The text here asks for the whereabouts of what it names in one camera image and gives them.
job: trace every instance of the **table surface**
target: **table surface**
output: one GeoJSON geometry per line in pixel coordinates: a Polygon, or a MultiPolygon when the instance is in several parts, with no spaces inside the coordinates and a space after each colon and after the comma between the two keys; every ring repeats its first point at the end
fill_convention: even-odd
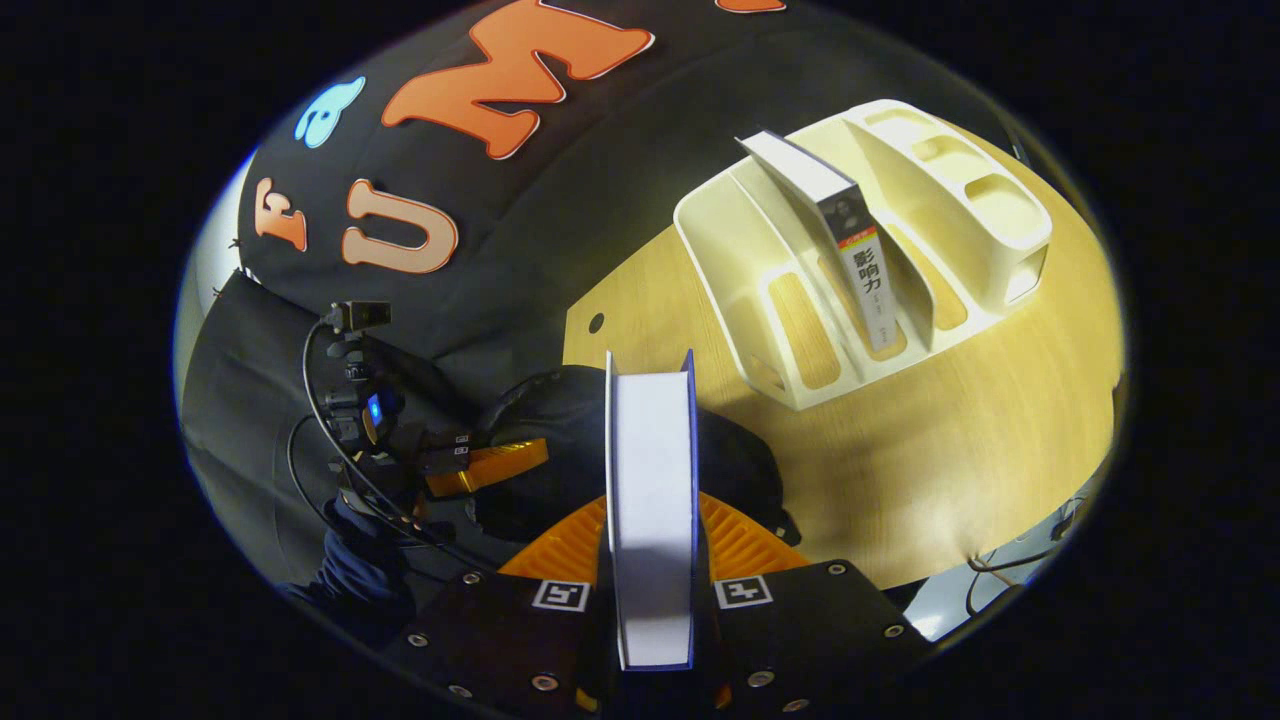
{"type": "Polygon", "coordinates": [[[1125,351],[1102,246],[1038,176],[956,131],[1044,204],[1053,233],[1036,295],[955,347],[792,411],[739,375],[673,225],[566,316],[566,364],[603,368],[612,350],[621,373],[667,373],[692,348],[699,405],[772,448],[785,507],[804,536],[797,550],[815,562],[849,560],[881,588],[1014,539],[1070,500],[1112,442],[1111,391],[1125,351]],[[604,322],[591,333],[596,314],[604,322]]]}

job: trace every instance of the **black cable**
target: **black cable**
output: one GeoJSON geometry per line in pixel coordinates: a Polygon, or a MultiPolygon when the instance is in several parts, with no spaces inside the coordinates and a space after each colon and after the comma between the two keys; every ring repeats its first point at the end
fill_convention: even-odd
{"type": "MultiPolygon", "coordinates": [[[[297,423],[293,424],[293,429],[289,430],[289,439],[288,439],[288,442],[284,443],[284,455],[285,455],[285,460],[288,461],[288,465],[289,465],[289,477],[293,478],[293,487],[298,488],[298,495],[301,495],[302,500],[306,501],[307,507],[310,507],[311,511],[316,514],[316,518],[320,518],[320,520],[325,525],[329,525],[330,530],[333,530],[334,533],[337,533],[337,534],[340,536],[342,530],[338,529],[338,527],[334,525],[329,520],[329,518],[325,518],[324,512],[321,512],[320,509],[316,507],[316,503],[311,501],[311,496],[307,495],[307,491],[305,491],[302,488],[302,480],[298,479],[297,466],[293,464],[293,439],[298,434],[298,428],[302,427],[302,423],[306,423],[307,420],[314,420],[314,419],[315,419],[315,415],[303,415],[302,418],[298,419],[297,423]]],[[[407,544],[407,546],[401,546],[401,547],[403,550],[411,550],[411,548],[415,548],[415,547],[433,547],[433,546],[430,546],[430,544],[428,544],[425,542],[415,542],[413,544],[407,544]]],[[[424,577],[424,578],[426,578],[429,580],[435,580],[438,583],[447,583],[447,582],[449,582],[449,580],[447,580],[447,579],[444,579],[444,578],[442,578],[439,575],[433,575],[430,573],[425,573],[425,571],[419,570],[417,568],[413,568],[413,566],[410,566],[408,571],[413,573],[415,575],[421,575],[421,577],[424,577]]]]}
{"type": "MultiPolygon", "coordinates": [[[[991,555],[988,555],[987,560],[984,560],[983,562],[989,562],[991,559],[996,556],[996,550],[992,550],[991,555]]],[[[973,560],[969,560],[969,566],[973,568],[973,560]]],[[[969,592],[964,593],[964,610],[965,610],[965,612],[969,614],[970,618],[974,618],[975,615],[978,615],[978,611],[973,609],[973,588],[978,587],[978,578],[980,578],[980,577],[982,577],[982,573],[978,573],[977,570],[974,570],[974,573],[973,573],[973,582],[969,583],[969,592]]]]}
{"type": "MultiPolygon", "coordinates": [[[[356,461],[352,460],[349,455],[347,455],[347,451],[344,451],[342,448],[342,445],[338,443],[337,438],[333,437],[333,433],[329,432],[329,427],[325,425],[325,423],[324,423],[323,415],[320,415],[320,406],[316,405],[315,393],[311,391],[311,374],[310,374],[310,372],[307,369],[307,365],[308,365],[307,360],[311,357],[311,341],[315,340],[316,331],[319,331],[320,328],[326,327],[326,325],[328,325],[328,323],[325,322],[324,318],[316,320],[316,323],[314,325],[311,325],[311,331],[307,332],[307,340],[306,340],[306,342],[302,343],[302,387],[303,387],[303,391],[307,395],[307,402],[311,404],[311,414],[315,415],[317,420],[320,420],[320,429],[324,430],[324,437],[326,437],[329,439],[329,443],[333,445],[334,450],[338,451],[338,456],[342,457],[343,462],[346,462],[347,466],[351,468],[351,470],[356,474],[356,477],[358,477],[361,479],[361,482],[364,482],[365,486],[369,489],[371,489],[374,492],[374,495],[376,495],[389,507],[396,507],[397,510],[399,510],[399,506],[397,506],[389,497],[387,497],[387,495],[381,491],[381,488],[379,488],[376,484],[374,484],[374,482],[370,480],[367,475],[365,475],[365,471],[360,469],[360,466],[356,464],[356,461]]],[[[401,533],[402,536],[407,537],[411,541],[421,542],[420,538],[415,537],[412,533],[410,533],[410,532],[404,530],[403,528],[401,528],[396,523],[396,520],[389,519],[385,515],[383,515],[381,514],[383,511],[381,511],[380,507],[372,506],[372,509],[396,532],[401,533]]],[[[402,515],[408,516],[408,514],[406,514],[403,511],[402,511],[402,515]]],[[[440,552],[444,552],[445,555],[448,555],[449,557],[457,560],[458,562],[462,562],[463,565],[480,565],[481,568],[484,568],[486,570],[492,570],[492,571],[497,571],[498,570],[498,564],[494,562],[493,560],[489,560],[488,557],[483,557],[480,555],[468,552],[467,555],[472,556],[472,559],[468,560],[467,557],[465,557],[458,551],[456,551],[452,547],[449,547],[449,546],[444,544],[443,542],[440,542],[438,538],[435,538],[429,532],[424,530],[422,536],[426,537],[426,539],[433,543],[431,547],[439,548],[440,552]]]]}
{"type": "Polygon", "coordinates": [[[1028,562],[1036,562],[1037,560],[1047,557],[1051,552],[1053,552],[1052,547],[1044,552],[1037,552],[1036,555],[1023,557],[1021,560],[1011,560],[1009,562],[1001,562],[1000,565],[978,566],[978,564],[973,560],[966,560],[966,562],[969,564],[969,569],[974,573],[995,573],[996,570],[1007,570],[1010,568],[1018,568],[1019,565],[1027,565],[1028,562]]]}
{"type": "Polygon", "coordinates": [[[289,477],[293,478],[293,487],[298,488],[298,495],[301,495],[302,500],[307,502],[307,507],[310,507],[311,511],[316,514],[316,518],[320,518],[320,521],[323,521],[325,525],[329,525],[330,530],[340,536],[342,530],[339,530],[332,521],[329,521],[329,519],[324,516],[324,512],[320,512],[320,509],[316,507],[316,503],[311,502],[311,496],[307,495],[307,491],[302,489],[302,480],[298,479],[298,469],[293,465],[293,438],[297,437],[298,428],[302,427],[302,423],[306,423],[307,420],[311,420],[314,418],[315,415],[303,415],[301,419],[298,419],[297,423],[293,423],[293,429],[289,430],[289,439],[288,442],[284,443],[284,459],[289,464],[289,477]]]}
{"type": "MultiPolygon", "coordinates": [[[[335,532],[335,533],[338,533],[340,536],[340,534],[343,534],[342,529],[339,529],[337,525],[334,525],[333,521],[330,521],[329,518],[325,516],[325,514],[320,511],[320,509],[316,506],[316,503],[311,500],[311,496],[307,495],[307,491],[302,488],[302,480],[298,479],[297,465],[293,462],[293,441],[294,441],[294,438],[298,434],[298,429],[302,427],[302,423],[306,423],[307,420],[314,420],[314,419],[315,419],[315,415],[303,415],[302,418],[298,419],[297,423],[293,424],[293,429],[289,430],[289,439],[288,439],[288,442],[284,443],[284,456],[285,456],[285,461],[289,465],[289,478],[293,479],[293,487],[298,488],[298,495],[302,496],[302,500],[306,501],[307,507],[310,507],[311,511],[315,512],[316,518],[320,518],[321,523],[324,523],[325,525],[329,525],[330,530],[333,530],[333,532],[335,532]]],[[[434,547],[434,546],[431,546],[430,543],[421,542],[421,541],[415,541],[413,543],[406,543],[406,544],[402,544],[402,546],[398,546],[398,547],[401,547],[403,550],[413,550],[413,548],[417,548],[417,547],[434,547]]]]}

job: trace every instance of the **book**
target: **book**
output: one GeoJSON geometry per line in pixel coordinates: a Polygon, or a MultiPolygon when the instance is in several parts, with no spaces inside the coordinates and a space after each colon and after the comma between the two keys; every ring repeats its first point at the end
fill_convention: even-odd
{"type": "Polygon", "coordinates": [[[698,516],[694,355],[620,375],[605,355],[605,505],[622,670],[692,667],[698,516]]]}
{"type": "Polygon", "coordinates": [[[769,131],[737,138],[760,167],[822,219],[867,327],[872,351],[897,340],[897,302],[884,264],[879,227],[851,178],[769,131]]]}

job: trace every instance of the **book cover image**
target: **book cover image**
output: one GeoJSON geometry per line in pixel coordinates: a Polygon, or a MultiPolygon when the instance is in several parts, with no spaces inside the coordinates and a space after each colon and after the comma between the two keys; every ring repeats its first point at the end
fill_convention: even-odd
{"type": "Polygon", "coordinates": [[[856,184],[819,201],[818,210],[836,241],[840,261],[863,311],[872,350],[888,347],[897,340],[897,325],[893,290],[881,246],[886,231],[872,217],[856,184]]]}

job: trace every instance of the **book holder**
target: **book holder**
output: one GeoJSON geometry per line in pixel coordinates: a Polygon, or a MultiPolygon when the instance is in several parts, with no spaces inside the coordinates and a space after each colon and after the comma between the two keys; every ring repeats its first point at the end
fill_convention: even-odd
{"type": "Polygon", "coordinates": [[[872,352],[820,220],[745,158],[681,199],[675,224],[755,391],[812,407],[943,352],[1034,296],[1048,213],[946,124],[876,100],[786,138],[856,181],[887,231],[897,341],[872,352]]]}

